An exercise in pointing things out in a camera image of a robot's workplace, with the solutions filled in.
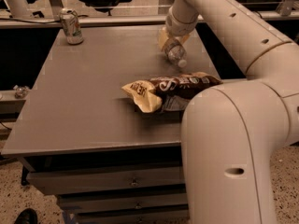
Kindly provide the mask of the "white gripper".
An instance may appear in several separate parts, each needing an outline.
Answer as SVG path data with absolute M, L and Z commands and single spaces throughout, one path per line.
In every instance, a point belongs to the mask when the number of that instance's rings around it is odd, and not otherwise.
M 165 27 L 159 30 L 158 45 L 161 51 L 169 51 L 174 36 L 184 44 L 198 21 L 198 12 L 190 8 L 170 7 L 165 20 Z

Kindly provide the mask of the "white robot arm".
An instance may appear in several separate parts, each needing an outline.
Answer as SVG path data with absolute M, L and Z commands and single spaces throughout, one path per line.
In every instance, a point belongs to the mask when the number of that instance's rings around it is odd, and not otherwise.
M 299 133 L 299 46 L 235 0 L 175 0 L 173 36 L 204 20 L 243 79 L 197 94 L 181 123 L 191 224 L 278 224 L 270 158 Z

